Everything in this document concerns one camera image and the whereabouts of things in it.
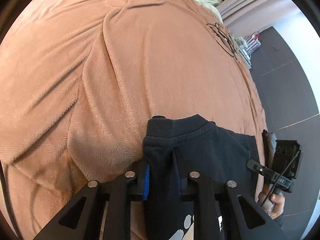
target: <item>curtain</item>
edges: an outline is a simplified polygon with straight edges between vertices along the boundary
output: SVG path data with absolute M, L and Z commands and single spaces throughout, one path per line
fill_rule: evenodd
M 231 33 L 242 37 L 300 12 L 291 0 L 225 0 L 217 9 Z

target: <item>cable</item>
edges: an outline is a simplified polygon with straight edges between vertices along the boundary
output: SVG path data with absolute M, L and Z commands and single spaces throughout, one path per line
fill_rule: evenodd
M 266 198 L 263 200 L 261 207 L 264 205 L 264 203 L 267 201 L 267 199 L 270 197 L 270 195 L 273 193 L 273 191 L 275 190 L 275 187 L 278 183 L 278 179 L 285 173 L 285 171 L 290 167 L 290 165 L 292 164 L 292 162 L 295 160 L 295 158 L 299 155 L 299 153 L 301 152 L 301 150 L 298 150 L 297 154 L 294 156 L 294 158 L 289 162 L 289 164 L 284 168 L 283 172 L 277 177 L 276 181 L 274 182 L 272 188 L 269 190 Z
M 17 234 L 18 239 L 22 240 L 23 238 L 22 238 L 21 232 L 20 232 L 20 230 L 18 228 L 17 221 L 16 221 L 16 218 L 14 216 L 12 205 L 11 205 L 11 201 L 10 201 L 10 198 L 9 198 L 8 189 L 7 189 L 7 185 L 6 185 L 5 178 L 4 178 L 4 173 L 3 173 L 1 160 L 0 160 L 0 181 L 1 181 L 1 187 L 2 187 L 2 192 L 3 192 L 3 196 L 4 196 L 5 207 L 7 208 L 7 212 L 8 212 L 10 221 L 12 223 L 14 231 Z
M 230 37 L 230 35 L 225 34 L 225 33 L 224 33 L 222 30 L 220 30 L 220 28 L 219 28 L 219 27 L 221 27 L 221 28 L 223 28 L 223 27 L 222 27 L 219 23 L 215 23 L 214 25 L 211 24 L 211 23 L 207 23 L 207 26 L 209 26 L 209 28 L 216 34 L 216 36 L 218 36 L 218 37 L 220 38 L 220 40 L 222 41 L 222 43 L 224 43 L 224 41 L 227 42 L 227 44 L 228 44 L 228 46 L 229 46 L 230 48 L 228 48 L 228 46 L 226 46 L 226 47 L 230 50 L 231 54 L 230 54 L 228 51 L 226 51 L 226 49 L 216 40 L 216 42 L 219 44 L 219 46 L 220 46 L 226 53 L 228 53 L 228 55 L 229 55 L 230 57 L 234 57 L 234 58 L 236 58 L 236 60 L 238 60 L 237 57 L 236 57 L 237 51 L 236 51 L 236 49 L 235 49 L 235 46 L 234 46 L 234 43 L 233 43 L 232 38 Z

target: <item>hand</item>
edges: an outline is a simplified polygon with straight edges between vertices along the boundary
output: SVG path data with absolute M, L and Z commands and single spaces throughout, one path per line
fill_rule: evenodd
M 265 196 L 268 194 L 268 192 L 269 192 L 269 184 L 265 184 L 263 186 L 262 192 L 260 192 L 260 194 L 259 194 L 259 199 L 260 199 L 260 197 L 262 199 L 264 199 Z M 276 219 L 278 216 L 280 216 L 283 213 L 285 198 L 282 193 L 271 194 L 270 200 L 271 200 L 271 202 L 275 203 L 273 210 L 271 211 L 271 209 L 270 209 L 271 205 L 266 205 L 266 204 L 264 204 L 262 208 L 266 213 L 270 213 L 270 217 L 272 219 Z

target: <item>white wall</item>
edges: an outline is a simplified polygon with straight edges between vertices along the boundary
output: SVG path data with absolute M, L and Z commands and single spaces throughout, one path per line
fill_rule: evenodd
M 297 57 L 309 80 L 318 109 L 320 109 L 320 37 L 302 12 L 287 17 L 273 27 Z M 301 239 L 307 235 L 319 215 L 320 200 L 316 202 L 309 224 Z

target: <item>metal screw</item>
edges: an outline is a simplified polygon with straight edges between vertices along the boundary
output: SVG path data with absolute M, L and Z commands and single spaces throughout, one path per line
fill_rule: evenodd
M 127 172 L 125 173 L 125 176 L 126 176 L 127 178 L 133 178 L 134 176 L 136 176 L 136 174 L 135 174 L 133 171 L 127 171 Z
M 237 183 L 234 181 L 234 180 L 229 180 L 227 182 L 227 186 L 228 187 L 236 187 L 237 186 Z
M 88 187 L 97 187 L 98 186 L 98 182 L 96 180 L 90 180 L 88 182 Z
M 190 177 L 192 177 L 192 178 L 199 178 L 200 177 L 200 173 L 199 172 L 197 172 L 197 171 L 192 171 L 192 172 L 190 172 Z

